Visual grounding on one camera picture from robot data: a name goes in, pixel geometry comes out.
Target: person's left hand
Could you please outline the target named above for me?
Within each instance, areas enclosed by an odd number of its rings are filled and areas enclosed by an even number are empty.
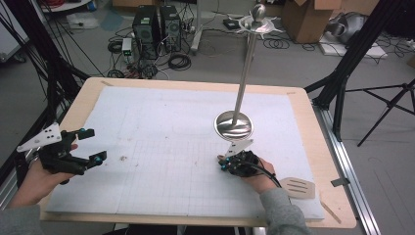
[[[56,173],[52,174],[47,169],[44,169],[40,160],[34,161],[27,172],[27,175],[10,202],[8,208],[18,208],[35,205],[40,200],[48,196],[52,190],[60,183],[74,177],[70,173]]]

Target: wooden spatula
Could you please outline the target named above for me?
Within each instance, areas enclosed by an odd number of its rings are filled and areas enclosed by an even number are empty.
[[[279,181],[282,188],[287,191],[290,198],[315,198],[315,184],[312,182],[294,177],[283,178]]]

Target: grid paper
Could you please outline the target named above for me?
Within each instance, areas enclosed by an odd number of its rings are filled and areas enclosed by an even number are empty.
[[[216,156],[230,142],[214,131],[236,93],[105,87],[74,156],[107,150],[103,165],[54,190],[48,212],[102,212],[264,218],[257,193],[223,172]],[[274,164],[277,177],[313,181],[290,100],[247,93],[241,111],[254,123],[250,150]],[[318,195],[295,200],[306,218],[323,218]]]

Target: computer tower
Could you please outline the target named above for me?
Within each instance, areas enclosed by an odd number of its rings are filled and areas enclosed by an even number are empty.
[[[161,42],[157,7],[154,5],[138,6],[132,29],[140,59],[155,60],[159,56],[157,49]]]
[[[174,6],[160,6],[161,37],[165,39],[165,51],[178,52],[181,49],[180,17]]]

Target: tripod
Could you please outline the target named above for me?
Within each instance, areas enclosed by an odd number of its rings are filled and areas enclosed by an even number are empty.
[[[369,132],[363,137],[363,139],[360,141],[360,143],[357,144],[358,147],[360,147],[363,142],[369,137],[369,135],[375,130],[375,128],[381,123],[381,121],[387,116],[387,114],[393,109],[393,108],[398,108],[402,111],[405,111],[413,116],[415,116],[415,94],[414,94],[414,84],[415,84],[415,78],[409,82],[409,84],[403,83],[401,85],[392,85],[392,86],[379,86],[379,87],[370,87],[370,88],[362,88],[362,89],[354,89],[354,90],[347,90],[346,92],[354,92],[354,91],[364,91],[366,93],[368,93],[369,95],[385,102],[387,104],[387,110],[382,114],[382,116],[378,119],[378,121],[376,121],[375,125],[369,130]],[[379,90],[379,89],[389,89],[389,88],[396,88],[396,87],[400,87],[402,88],[402,90],[397,93],[397,95],[395,97],[393,97],[390,101],[378,96],[377,94],[374,94],[373,92],[371,92],[371,90]],[[401,106],[399,106],[397,104],[397,102],[399,102],[399,100],[406,94],[406,92],[410,92],[411,93],[411,98],[412,98],[412,106],[413,106],[413,110],[414,111],[410,111],[408,109],[405,109]]]

